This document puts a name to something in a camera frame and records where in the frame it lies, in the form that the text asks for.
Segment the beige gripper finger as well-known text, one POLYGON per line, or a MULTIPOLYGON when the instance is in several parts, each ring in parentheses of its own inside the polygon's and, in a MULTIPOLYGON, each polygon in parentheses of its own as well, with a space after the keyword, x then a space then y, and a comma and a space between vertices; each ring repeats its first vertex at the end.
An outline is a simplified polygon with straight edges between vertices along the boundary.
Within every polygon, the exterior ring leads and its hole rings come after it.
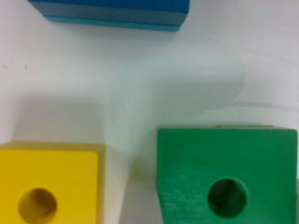
POLYGON ((153 179, 127 181, 118 224, 163 224, 153 179))

